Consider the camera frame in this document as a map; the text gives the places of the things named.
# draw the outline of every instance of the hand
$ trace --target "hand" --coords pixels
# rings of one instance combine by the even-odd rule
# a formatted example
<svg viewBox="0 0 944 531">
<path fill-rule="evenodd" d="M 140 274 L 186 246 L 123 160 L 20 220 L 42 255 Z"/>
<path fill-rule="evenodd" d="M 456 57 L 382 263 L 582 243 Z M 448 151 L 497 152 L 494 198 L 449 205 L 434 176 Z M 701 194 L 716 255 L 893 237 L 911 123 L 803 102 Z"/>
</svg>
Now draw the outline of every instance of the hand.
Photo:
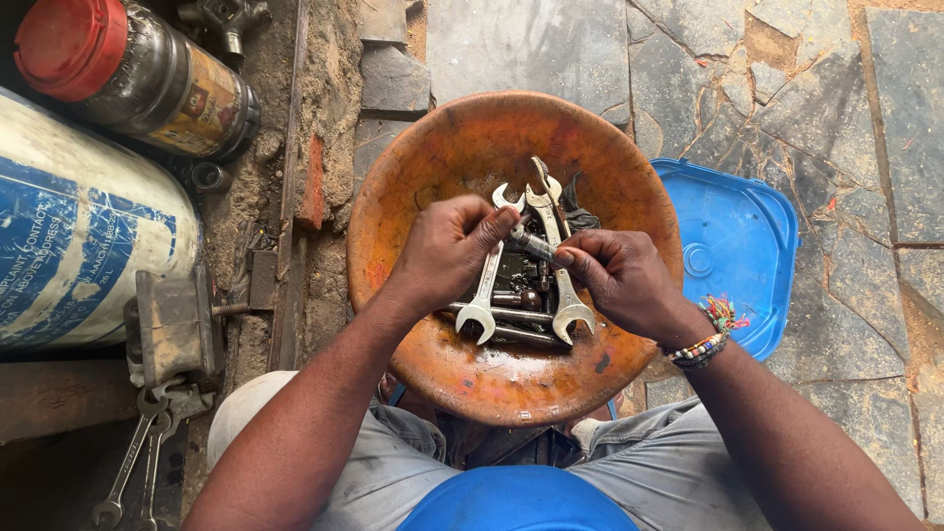
<svg viewBox="0 0 944 531">
<path fill-rule="evenodd" d="M 495 210 L 479 196 L 432 203 L 413 221 L 383 290 L 409 305 L 416 319 L 455 302 L 520 219 L 514 208 Z"/>
<path fill-rule="evenodd" d="M 627 332 L 671 349 L 715 333 L 711 321 L 679 291 L 644 232 L 579 231 L 554 256 L 590 290 L 594 306 Z"/>
</svg>

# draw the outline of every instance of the man's left hand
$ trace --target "man's left hand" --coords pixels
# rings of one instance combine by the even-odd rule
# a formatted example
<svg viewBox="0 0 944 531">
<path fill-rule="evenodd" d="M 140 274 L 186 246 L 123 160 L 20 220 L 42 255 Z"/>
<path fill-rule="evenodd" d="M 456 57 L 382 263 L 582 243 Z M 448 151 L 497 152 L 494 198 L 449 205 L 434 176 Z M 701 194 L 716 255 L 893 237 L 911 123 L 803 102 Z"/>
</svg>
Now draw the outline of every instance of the man's left hand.
<svg viewBox="0 0 944 531">
<path fill-rule="evenodd" d="M 417 319 L 454 302 L 520 219 L 474 195 L 432 203 L 413 221 L 383 291 L 408 300 Z"/>
</svg>

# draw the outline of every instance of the jar label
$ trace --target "jar label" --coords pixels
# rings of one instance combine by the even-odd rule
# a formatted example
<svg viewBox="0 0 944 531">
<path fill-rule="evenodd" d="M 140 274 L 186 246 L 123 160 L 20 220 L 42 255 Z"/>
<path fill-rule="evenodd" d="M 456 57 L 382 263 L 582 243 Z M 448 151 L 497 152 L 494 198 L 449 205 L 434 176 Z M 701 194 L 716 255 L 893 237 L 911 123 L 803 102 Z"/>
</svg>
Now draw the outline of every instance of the jar label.
<svg viewBox="0 0 944 531">
<path fill-rule="evenodd" d="M 190 43 L 187 52 L 190 91 L 177 116 L 149 134 L 188 153 L 206 157 L 229 137 L 239 112 L 239 92 L 232 71 L 223 63 Z"/>
</svg>

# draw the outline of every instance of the man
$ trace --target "man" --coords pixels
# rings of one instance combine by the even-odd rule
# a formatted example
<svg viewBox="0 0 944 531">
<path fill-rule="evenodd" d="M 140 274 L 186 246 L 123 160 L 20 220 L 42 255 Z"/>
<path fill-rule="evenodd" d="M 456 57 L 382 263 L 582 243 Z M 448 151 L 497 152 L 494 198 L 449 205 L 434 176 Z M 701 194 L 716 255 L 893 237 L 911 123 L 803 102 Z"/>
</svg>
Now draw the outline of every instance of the man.
<svg viewBox="0 0 944 531">
<path fill-rule="evenodd" d="M 685 373 L 697 398 L 578 424 L 587 462 L 569 471 L 434 459 L 442 435 L 371 403 L 377 382 L 518 220 L 476 196 L 420 213 L 386 284 L 328 347 L 223 403 L 208 448 L 219 461 L 184 528 L 923 529 L 835 423 L 732 341 Z M 716 333 L 644 233 L 580 231 L 556 258 L 628 332 L 673 350 Z"/>
</svg>

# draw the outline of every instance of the blue bucket lid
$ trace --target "blue bucket lid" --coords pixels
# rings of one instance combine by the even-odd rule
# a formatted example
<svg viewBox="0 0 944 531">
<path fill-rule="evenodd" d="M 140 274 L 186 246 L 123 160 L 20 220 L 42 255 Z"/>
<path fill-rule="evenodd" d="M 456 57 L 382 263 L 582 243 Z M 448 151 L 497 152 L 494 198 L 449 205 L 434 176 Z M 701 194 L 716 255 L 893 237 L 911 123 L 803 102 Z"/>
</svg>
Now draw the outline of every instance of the blue bucket lid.
<svg viewBox="0 0 944 531">
<path fill-rule="evenodd" d="M 722 293 L 750 326 L 732 337 L 758 361 L 777 348 L 786 326 L 800 238 L 790 201 L 757 180 L 689 164 L 649 161 L 679 218 L 684 295 L 700 302 Z"/>
</svg>

